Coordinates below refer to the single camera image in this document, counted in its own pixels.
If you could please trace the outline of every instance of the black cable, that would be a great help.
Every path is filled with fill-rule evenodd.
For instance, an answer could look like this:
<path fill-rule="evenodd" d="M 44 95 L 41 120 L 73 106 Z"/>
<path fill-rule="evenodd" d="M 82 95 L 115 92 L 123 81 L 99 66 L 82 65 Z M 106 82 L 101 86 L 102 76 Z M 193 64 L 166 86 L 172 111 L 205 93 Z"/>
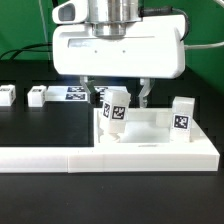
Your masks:
<path fill-rule="evenodd" d="M 181 9 L 173 8 L 173 12 L 178 12 L 178 13 L 182 14 L 184 16 L 184 18 L 185 18 L 185 32 L 184 32 L 184 36 L 181 38 L 181 41 L 182 41 L 182 40 L 184 40 L 187 37 L 187 35 L 188 35 L 189 31 L 190 31 L 190 20 L 188 18 L 187 13 L 184 12 L 183 10 L 181 10 Z"/>
<path fill-rule="evenodd" d="M 52 5 L 53 7 L 57 7 L 58 6 L 58 0 L 52 0 Z"/>
<path fill-rule="evenodd" d="M 25 49 L 31 49 L 31 48 L 37 48 L 37 47 L 50 47 L 52 46 L 52 43 L 41 43 L 41 44 L 33 44 L 33 45 L 29 45 L 26 47 L 23 47 L 22 49 L 20 49 L 19 51 L 16 51 L 11 57 L 10 60 L 15 59 L 19 54 L 21 54 L 23 52 L 23 50 Z"/>
<path fill-rule="evenodd" d="M 10 51 L 7 51 L 5 53 L 3 53 L 2 55 L 0 55 L 0 60 L 2 60 L 2 58 L 9 54 L 9 53 L 12 53 L 12 52 L 17 52 L 17 51 L 21 51 L 21 49 L 14 49 L 14 50 L 10 50 Z M 27 52 L 52 52 L 50 50 L 32 50 L 32 49 L 23 49 L 22 51 L 27 51 Z"/>
<path fill-rule="evenodd" d="M 189 30 L 190 30 L 189 18 L 183 10 L 173 8 L 172 6 L 164 6 L 161 8 L 143 8 L 143 7 L 141 7 L 139 9 L 139 17 L 170 15 L 173 12 L 182 14 L 185 18 L 185 32 L 184 32 L 183 37 L 180 40 L 180 41 L 182 41 L 187 37 Z"/>

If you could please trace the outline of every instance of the white tray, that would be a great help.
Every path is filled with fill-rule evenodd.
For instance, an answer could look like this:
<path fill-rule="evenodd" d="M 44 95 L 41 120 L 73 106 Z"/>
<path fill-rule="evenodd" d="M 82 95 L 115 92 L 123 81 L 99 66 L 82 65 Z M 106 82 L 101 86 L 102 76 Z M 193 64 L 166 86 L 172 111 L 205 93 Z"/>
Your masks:
<path fill-rule="evenodd" d="M 129 109 L 122 143 L 101 144 L 101 109 L 94 110 L 94 147 L 0 148 L 0 172 L 217 171 L 219 153 L 193 121 L 192 142 L 170 143 L 169 129 L 155 124 L 157 112 Z"/>
<path fill-rule="evenodd" d="M 219 153 L 195 121 L 190 143 L 170 143 L 169 128 L 156 126 L 156 114 L 169 109 L 129 109 L 121 143 L 101 144 L 101 109 L 94 111 L 94 148 L 69 156 L 70 172 L 217 171 Z"/>

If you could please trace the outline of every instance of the green wall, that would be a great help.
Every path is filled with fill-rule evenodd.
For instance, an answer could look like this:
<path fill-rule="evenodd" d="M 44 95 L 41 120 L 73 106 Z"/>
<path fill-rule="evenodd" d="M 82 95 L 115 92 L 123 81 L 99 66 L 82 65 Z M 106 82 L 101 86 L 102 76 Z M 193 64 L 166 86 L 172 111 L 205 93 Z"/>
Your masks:
<path fill-rule="evenodd" d="M 51 0 L 42 0 L 42 4 L 48 29 L 48 41 L 52 41 L 55 24 L 51 19 Z M 224 41 L 224 8 L 213 0 L 145 0 L 145 6 L 148 7 L 164 5 L 183 9 L 188 14 L 191 29 L 185 44 Z M 0 53 L 44 42 L 38 0 L 0 1 Z M 48 58 L 47 53 L 23 53 L 18 57 L 25 60 Z M 224 93 L 224 47 L 187 51 L 186 65 L 218 91 Z"/>

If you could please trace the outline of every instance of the white base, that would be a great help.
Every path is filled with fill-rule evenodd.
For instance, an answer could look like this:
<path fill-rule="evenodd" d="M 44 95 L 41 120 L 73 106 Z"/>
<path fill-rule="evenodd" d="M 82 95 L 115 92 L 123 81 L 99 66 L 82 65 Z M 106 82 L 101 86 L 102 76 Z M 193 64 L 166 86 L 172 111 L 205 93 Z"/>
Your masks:
<path fill-rule="evenodd" d="M 87 93 L 83 89 L 81 92 L 80 91 L 74 91 L 74 92 L 68 92 L 69 87 L 80 87 L 83 89 L 82 86 L 49 86 L 48 90 L 46 92 L 46 101 L 73 101 L 73 102 L 79 102 L 79 101 L 88 101 L 87 99 Z M 126 86 L 95 86 L 96 90 L 100 89 L 115 89 L 115 90 L 122 90 L 127 92 Z M 66 99 L 67 94 L 81 94 L 83 95 L 82 99 Z"/>
<path fill-rule="evenodd" d="M 0 148 L 0 172 L 217 171 L 219 153 L 193 121 L 190 143 L 170 143 L 157 112 L 129 109 L 121 143 L 99 143 L 101 109 L 94 111 L 94 147 Z"/>

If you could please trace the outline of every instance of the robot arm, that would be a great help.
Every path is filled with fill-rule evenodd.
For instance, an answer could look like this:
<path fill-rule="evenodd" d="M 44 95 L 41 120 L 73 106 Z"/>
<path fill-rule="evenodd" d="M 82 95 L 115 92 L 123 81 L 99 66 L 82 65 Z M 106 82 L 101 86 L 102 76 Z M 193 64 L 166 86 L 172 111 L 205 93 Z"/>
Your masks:
<path fill-rule="evenodd" d="M 171 79 L 184 71 L 186 20 L 139 14 L 138 0 L 71 0 L 55 8 L 53 19 L 62 24 L 53 36 L 56 70 L 84 77 L 139 77 L 140 102 L 145 101 L 149 79 Z"/>

